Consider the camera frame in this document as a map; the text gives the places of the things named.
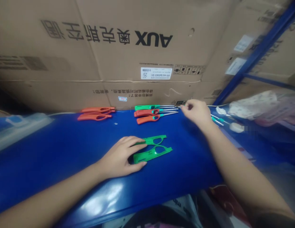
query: green plastic handle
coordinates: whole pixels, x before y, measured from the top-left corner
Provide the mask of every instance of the green plastic handle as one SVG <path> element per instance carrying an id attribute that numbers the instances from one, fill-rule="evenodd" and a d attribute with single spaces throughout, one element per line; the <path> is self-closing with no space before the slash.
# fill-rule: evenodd
<path id="1" fill-rule="evenodd" d="M 161 152 L 161 153 L 157 153 L 156 152 L 156 147 L 162 147 L 164 148 L 164 151 Z M 139 154 L 134 154 L 134 163 L 137 164 L 139 162 L 147 162 L 149 160 L 152 160 L 154 158 L 157 158 L 161 155 L 164 155 L 164 154 L 167 154 L 169 152 L 172 151 L 172 147 L 169 147 L 169 148 L 166 148 L 164 146 L 155 146 L 153 149 L 149 150 L 149 151 L 146 151 L 146 152 L 142 152 L 142 153 L 139 153 Z"/>
<path id="2" fill-rule="evenodd" d="M 158 109 L 160 108 L 159 104 L 151 104 L 151 105 L 136 105 L 135 106 L 135 111 L 138 110 L 146 110 L 146 109 Z"/>
<path id="3" fill-rule="evenodd" d="M 135 145 L 138 145 L 138 144 L 147 144 L 147 145 L 157 146 L 160 143 L 162 143 L 163 139 L 165 139 L 166 137 L 167 137 L 166 135 L 160 135 L 160 136 L 154 136 L 154 137 L 144 138 L 145 142 L 142 142 L 142 143 L 141 142 L 138 142 Z M 159 138 L 161 138 L 161 141 L 159 143 L 154 143 L 154 139 L 159 139 Z"/>

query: right hand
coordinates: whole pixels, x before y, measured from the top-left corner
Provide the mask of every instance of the right hand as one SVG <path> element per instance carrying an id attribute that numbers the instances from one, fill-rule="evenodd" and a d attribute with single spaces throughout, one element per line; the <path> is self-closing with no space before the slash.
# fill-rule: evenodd
<path id="1" fill-rule="evenodd" d="M 213 124 L 211 112 L 207 104 L 200 100 L 188 100 L 186 104 L 181 106 L 185 116 L 192 120 L 199 128 Z"/>
<path id="2" fill-rule="evenodd" d="M 133 146 L 141 142 L 144 142 L 144 140 L 135 136 L 127 136 L 113 145 L 103 158 L 96 163 L 100 165 L 104 179 L 126 176 L 142 169 L 147 162 L 143 161 L 134 165 L 128 162 L 129 156 L 147 146 L 147 144 Z"/>

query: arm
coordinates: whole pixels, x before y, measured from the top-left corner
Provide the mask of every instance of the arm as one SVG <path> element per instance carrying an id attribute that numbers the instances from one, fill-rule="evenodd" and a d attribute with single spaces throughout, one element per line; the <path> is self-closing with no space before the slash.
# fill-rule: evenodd
<path id="1" fill-rule="evenodd" d="M 52 227 L 77 201 L 107 178 L 139 171 L 146 162 L 135 165 L 128 157 L 146 144 L 135 136 L 120 139 L 97 163 L 49 187 L 0 214 L 0 227 Z"/>
<path id="2" fill-rule="evenodd" d="M 266 177 L 211 120 L 205 102 L 189 100 L 181 109 L 205 135 L 220 173 L 242 205 L 249 209 L 248 216 L 255 217 L 256 212 L 274 212 L 295 219 L 295 214 Z"/>

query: white cord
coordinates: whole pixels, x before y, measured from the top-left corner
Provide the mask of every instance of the white cord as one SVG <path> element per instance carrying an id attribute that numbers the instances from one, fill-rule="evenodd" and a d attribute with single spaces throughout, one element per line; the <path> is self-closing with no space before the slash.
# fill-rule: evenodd
<path id="1" fill-rule="evenodd" d="M 225 105 L 228 105 L 228 104 L 223 104 L 223 105 L 207 105 L 209 107 L 220 107 L 220 106 L 225 106 Z"/>
<path id="2" fill-rule="evenodd" d="M 59 113 L 54 113 L 54 114 L 50 114 L 48 116 L 55 116 L 55 115 L 60 115 L 60 114 L 74 114 L 75 112 L 59 112 Z"/>

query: aux logo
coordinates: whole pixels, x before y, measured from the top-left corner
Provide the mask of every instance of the aux logo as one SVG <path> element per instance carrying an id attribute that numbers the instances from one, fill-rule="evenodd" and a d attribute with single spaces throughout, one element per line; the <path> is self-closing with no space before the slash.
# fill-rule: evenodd
<path id="1" fill-rule="evenodd" d="M 135 31 L 135 33 L 137 34 L 139 40 L 137 41 L 136 45 L 139 45 L 140 43 L 143 46 L 151 46 L 151 37 L 154 36 L 155 37 L 155 47 L 158 47 L 159 44 L 159 37 L 160 37 L 160 41 L 161 41 L 161 46 L 166 48 L 170 42 L 170 40 L 172 39 L 173 35 L 171 36 L 163 36 L 163 34 L 159 34 L 158 33 L 148 33 L 148 32 L 144 32 L 144 33 L 140 33 L 139 31 Z"/>

